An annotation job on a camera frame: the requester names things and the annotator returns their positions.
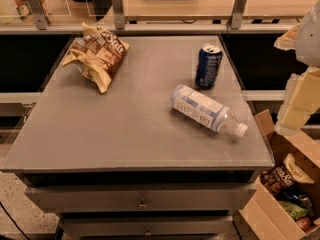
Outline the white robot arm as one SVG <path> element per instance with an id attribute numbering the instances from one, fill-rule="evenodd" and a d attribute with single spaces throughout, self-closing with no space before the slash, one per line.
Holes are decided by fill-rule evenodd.
<path id="1" fill-rule="evenodd" d="M 307 65 L 301 75 L 292 73 L 287 81 L 284 102 L 275 130 L 289 136 L 299 131 L 320 108 L 320 0 L 302 21 L 274 43 L 280 50 L 294 50 L 296 59 Z"/>

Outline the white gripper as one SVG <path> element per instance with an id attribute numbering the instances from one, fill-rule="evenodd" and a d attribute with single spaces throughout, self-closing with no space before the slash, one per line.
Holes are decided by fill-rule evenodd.
<path id="1" fill-rule="evenodd" d="M 293 26 L 274 42 L 280 50 L 295 50 L 299 24 Z M 275 131 L 282 136 L 294 135 L 320 108 L 320 68 L 309 66 L 301 75 L 292 74 L 280 107 Z"/>

